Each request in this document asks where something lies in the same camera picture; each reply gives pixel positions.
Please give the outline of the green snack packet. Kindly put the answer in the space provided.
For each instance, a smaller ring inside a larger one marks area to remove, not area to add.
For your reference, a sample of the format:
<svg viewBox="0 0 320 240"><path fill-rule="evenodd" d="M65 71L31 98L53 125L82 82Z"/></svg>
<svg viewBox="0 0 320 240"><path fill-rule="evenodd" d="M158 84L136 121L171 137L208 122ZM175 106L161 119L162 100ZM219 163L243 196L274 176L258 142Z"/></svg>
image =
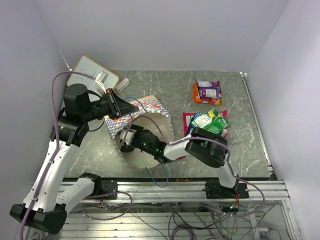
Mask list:
<svg viewBox="0 0 320 240"><path fill-rule="evenodd" d="M219 134L224 128L230 126L227 118L215 108L191 121L191 124L194 128L201 128L213 134Z"/></svg>

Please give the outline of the orange snack packet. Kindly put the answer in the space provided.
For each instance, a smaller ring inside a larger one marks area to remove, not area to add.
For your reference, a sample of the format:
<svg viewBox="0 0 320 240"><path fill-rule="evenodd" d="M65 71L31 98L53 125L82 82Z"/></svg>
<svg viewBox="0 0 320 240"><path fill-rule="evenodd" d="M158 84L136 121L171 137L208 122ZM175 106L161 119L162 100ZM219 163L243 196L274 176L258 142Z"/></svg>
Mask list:
<svg viewBox="0 0 320 240"><path fill-rule="evenodd" d="M222 98L219 98L219 99L214 99L214 98L201 99L196 83L193 84L192 88L193 88L193 90L192 90L192 100L193 100L194 103L211 104L211 105L216 105L216 106L220 106L220 107L223 106L223 99Z"/></svg>

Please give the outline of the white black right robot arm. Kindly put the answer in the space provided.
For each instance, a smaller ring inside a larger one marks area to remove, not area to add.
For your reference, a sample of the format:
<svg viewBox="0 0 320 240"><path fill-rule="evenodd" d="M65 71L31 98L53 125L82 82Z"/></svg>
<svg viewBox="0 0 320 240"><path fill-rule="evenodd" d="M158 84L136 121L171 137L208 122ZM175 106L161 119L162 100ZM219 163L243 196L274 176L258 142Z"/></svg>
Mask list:
<svg viewBox="0 0 320 240"><path fill-rule="evenodd" d="M150 130L134 125L120 133L120 150L123 153L139 149L153 156L160 164L168 164L184 156L193 156L203 164L214 168L218 176L216 194L219 198L234 198L238 192L239 180L230 163L230 150L227 140L205 129L195 127L184 138L161 141Z"/></svg>

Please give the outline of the checkered blue paper bag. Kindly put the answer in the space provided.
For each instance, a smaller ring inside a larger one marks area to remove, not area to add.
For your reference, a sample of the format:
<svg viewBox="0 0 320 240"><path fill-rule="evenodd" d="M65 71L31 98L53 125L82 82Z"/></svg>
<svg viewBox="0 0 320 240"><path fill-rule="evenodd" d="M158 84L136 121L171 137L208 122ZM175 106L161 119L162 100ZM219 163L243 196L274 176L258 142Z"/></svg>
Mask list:
<svg viewBox="0 0 320 240"><path fill-rule="evenodd" d="M139 108L138 111L125 115L116 120L105 117L107 129L115 141L118 148L122 146L121 135L124 134L129 125L143 127L150 130L161 141L174 140L174 131L171 117L165 107L156 99L154 95L149 95L140 99L127 97L127 101ZM134 149L129 153L122 153L124 160L130 165L139 169L151 169L159 164L149 153L143 153L139 149Z"/></svg>

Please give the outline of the light blue snack packet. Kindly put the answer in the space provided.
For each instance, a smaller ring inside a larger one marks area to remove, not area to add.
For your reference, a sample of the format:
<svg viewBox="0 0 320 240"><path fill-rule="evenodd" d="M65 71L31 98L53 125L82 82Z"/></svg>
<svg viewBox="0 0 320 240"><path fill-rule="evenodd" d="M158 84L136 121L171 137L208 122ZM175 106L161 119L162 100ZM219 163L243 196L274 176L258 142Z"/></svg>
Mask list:
<svg viewBox="0 0 320 240"><path fill-rule="evenodd" d="M191 122L192 121L194 121L194 120L196 120L198 117L200 117L200 116L202 116L202 115L204 115L205 114L205 112L197 112L192 118L191 118Z"/></svg>

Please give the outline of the pink red snack bag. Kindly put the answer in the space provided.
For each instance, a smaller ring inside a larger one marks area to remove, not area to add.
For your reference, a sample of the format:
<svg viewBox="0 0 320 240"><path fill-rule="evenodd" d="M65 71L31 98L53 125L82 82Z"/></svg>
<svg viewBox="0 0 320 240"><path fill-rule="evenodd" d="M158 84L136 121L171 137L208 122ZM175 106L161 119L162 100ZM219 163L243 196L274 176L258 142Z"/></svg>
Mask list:
<svg viewBox="0 0 320 240"><path fill-rule="evenodd" d="M196 113L188 113L184 112L182 114L182 122L183 122L183 136L186 137L192 130L193 130L193 125L191 124L191 118L195 115ZM219 136L226 138L228 134L228 127L225 127L221 132L218 133Z"/></svg>

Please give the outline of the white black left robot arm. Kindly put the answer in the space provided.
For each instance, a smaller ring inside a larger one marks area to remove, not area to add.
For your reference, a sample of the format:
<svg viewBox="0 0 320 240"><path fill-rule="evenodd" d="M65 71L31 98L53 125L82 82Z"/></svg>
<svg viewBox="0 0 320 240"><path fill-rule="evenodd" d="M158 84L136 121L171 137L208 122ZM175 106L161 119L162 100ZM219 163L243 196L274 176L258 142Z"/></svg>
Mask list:
<svg viewBox="0 0 320 240"><path fill-rule="evenodd" d="M70 158L79 149L89 132L89 122L112 120L135 113L139 108L121 99L111 88L91 101L95 92L84 84L76 83L65 90L64 107L57 114L50 134L46 158L29 194L22 203L14 204L10 216L22 227L30 227L51 235L60 232L67 214L83 199L98 198L102 193L101 177L85 172L63 194L59 189L64 179Z"/></svg>

